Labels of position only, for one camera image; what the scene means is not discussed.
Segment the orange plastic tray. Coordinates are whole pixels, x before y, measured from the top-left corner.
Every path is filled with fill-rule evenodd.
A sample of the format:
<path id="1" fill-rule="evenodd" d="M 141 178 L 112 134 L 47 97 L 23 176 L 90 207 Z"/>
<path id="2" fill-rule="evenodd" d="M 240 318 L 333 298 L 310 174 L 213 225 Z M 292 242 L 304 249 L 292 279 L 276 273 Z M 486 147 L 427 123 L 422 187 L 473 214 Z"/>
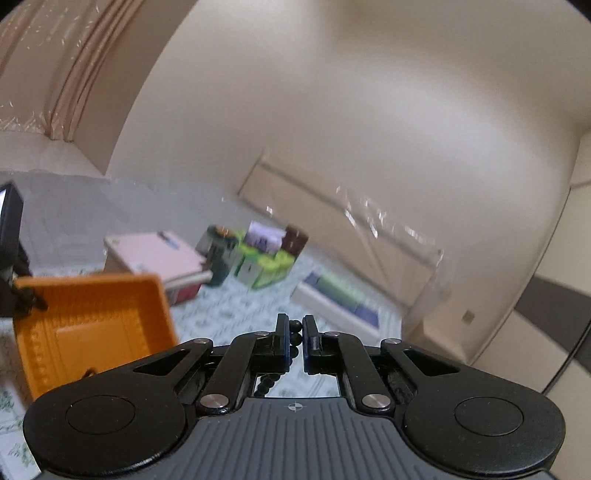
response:
<path id="1" fill-rule="evenodd" d="M 162 282 L 154 274 L 24 277 L 47 306 L 13 321 L 30 395 L 177 345 Z"/>

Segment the white flat box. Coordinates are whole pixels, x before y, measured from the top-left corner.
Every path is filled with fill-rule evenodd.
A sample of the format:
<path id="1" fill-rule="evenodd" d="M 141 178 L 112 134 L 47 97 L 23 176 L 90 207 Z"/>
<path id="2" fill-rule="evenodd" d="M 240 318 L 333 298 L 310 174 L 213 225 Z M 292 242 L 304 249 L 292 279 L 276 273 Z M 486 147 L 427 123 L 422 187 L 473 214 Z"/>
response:
<path id="1" fill-rule="evenodd" d="M 315 281 L 318 280 L 319 275 L 322 274 L 311 272 L 308 277 L 305 277 L 295 287 L 291 299 L 311 313 L 324 318 L 332 326 L 339 327 L 342 332 L 356 335 L 366 344 L 378 343 L 380 341 L 379 313 L 365 302 L 365 297 L 355 311 L 342 308 L 315 288 Z"/>

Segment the green long box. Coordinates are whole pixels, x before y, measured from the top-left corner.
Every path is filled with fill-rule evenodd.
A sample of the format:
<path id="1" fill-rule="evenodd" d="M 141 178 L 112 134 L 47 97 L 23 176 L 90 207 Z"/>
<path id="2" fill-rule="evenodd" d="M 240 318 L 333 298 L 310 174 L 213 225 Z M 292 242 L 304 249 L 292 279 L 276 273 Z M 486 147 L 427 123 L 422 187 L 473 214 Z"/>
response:
<path id="1" fill-rule="evenodd" d="M 349 311 L 355 311 L 362 302 L 363 295 L 335 274 L 324 273 L 315 281 L 315 288 L 336 304 Z"/>

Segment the green tissue box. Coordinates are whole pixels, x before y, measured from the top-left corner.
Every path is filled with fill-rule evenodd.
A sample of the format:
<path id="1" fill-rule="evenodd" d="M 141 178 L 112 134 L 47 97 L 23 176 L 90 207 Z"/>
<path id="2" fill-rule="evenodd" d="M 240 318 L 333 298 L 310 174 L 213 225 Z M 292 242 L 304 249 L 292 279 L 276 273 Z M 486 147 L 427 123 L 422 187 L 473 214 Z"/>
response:
<path id="1" fill-rule="evenodd" d="M 245 230 L 235 232 L 238 238 L 238 252 L 233 266 L 235 279 L 249 289 L 257 290 L 287 278 L 296 259 L 290 253 L 279 250 L 276 255 L 260 252 L 245 244 Z"/>

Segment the pink book stack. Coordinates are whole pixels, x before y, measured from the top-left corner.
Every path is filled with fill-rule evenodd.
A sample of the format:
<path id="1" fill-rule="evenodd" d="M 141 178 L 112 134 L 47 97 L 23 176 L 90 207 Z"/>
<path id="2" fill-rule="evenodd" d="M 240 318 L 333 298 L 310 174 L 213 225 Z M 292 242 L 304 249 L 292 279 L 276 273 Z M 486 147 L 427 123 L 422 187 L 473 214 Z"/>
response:
<path id="1" fill-rule="evenodd" d="M 195 298 L 213 276 L 204 256 L 172 231 L 110 235 L 103 242 L 105 273 L 157 275 L 170 306 Z"/>

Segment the dark green round tin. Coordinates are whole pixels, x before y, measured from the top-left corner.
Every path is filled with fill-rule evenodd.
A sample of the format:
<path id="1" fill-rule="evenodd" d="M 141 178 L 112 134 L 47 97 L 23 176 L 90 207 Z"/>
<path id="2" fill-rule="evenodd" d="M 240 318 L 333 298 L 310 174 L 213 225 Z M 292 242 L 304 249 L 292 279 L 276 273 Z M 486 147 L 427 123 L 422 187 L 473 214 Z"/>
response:
<path id="1" fill-rule="evenodd" d="M 207 269 L 212 273 L 209 287 L 219 287 L 225 281 L 235 262 L 238 243 L 235 232 L 219 225 L 208 226 L 197 242 L 195 250 L 204 257 Z"/>

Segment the wooden headboard in plastic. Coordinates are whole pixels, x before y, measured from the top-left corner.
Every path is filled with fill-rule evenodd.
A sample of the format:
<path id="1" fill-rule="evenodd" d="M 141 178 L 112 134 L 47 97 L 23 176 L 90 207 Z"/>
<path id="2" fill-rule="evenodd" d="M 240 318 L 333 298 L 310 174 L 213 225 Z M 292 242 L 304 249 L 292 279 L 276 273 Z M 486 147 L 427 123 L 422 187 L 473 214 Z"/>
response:
<path id="1" fill-rule="evenodd" d="M 366 195 L 310 169 L 263 154 L 238 196 L 267 217 L 293 225 L 399 304 L 431 309 L 447 300 L 450 278 L 444 250 L 396 221 Z"/>

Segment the purple tissue pack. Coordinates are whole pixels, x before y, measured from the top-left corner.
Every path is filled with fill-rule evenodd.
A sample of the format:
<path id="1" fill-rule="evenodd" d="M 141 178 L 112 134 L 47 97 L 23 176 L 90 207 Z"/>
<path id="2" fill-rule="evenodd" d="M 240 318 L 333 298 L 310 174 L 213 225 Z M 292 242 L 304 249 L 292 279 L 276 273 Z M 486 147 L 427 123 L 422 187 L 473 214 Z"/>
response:
<path id="1" fill-rule="evenodd" d="M 252 221 L 249 229 L 246 230 L 245 244 L 256 248 L 260 252 L 276 255 L 283 245 L 283 238 L 286 232 L 283 229 L 266 226 L 262 223 Z"/>

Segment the brown small box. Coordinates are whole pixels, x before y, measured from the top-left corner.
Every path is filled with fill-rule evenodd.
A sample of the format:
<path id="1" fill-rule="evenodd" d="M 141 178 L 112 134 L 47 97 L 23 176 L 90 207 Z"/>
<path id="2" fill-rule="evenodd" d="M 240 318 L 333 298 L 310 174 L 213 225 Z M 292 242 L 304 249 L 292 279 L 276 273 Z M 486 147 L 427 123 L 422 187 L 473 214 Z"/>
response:
<path id="1" fill-rule="evenodd" d="M 296 226 L 287 225 L 284 229 L 283 241 L 281 242 L 281 248 L 286 251 L 294 258 L 301 255 L 304 247 L 308 243 L 308 235 L 303 230 L 298 229 Z"/>

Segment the beige curtain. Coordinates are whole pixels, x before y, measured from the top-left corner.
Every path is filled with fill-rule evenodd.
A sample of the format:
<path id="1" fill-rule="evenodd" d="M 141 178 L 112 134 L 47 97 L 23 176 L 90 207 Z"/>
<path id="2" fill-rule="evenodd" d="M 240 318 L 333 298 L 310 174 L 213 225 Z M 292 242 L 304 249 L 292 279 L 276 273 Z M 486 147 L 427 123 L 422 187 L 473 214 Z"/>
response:
<path id="1" fill-rule="evenodd" d="M 23 1 L 1 21 L 1 130 L 71 142 L 140 1 Z"/>

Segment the wall switch plate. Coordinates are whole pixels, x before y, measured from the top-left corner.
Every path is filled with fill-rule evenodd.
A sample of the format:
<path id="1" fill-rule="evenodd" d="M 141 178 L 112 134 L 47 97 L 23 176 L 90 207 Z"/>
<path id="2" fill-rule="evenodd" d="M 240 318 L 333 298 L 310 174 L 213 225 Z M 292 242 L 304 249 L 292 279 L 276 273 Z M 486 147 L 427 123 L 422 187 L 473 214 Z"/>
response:
<path id="1" fill-rule="evenodd" d="M 467 310 L 462 317 L 462 321 L 466 324 L 471 324 L 474 321 L 475 317 L 476 315 L 474 312 L 472 312 L 471 310 Z"/>

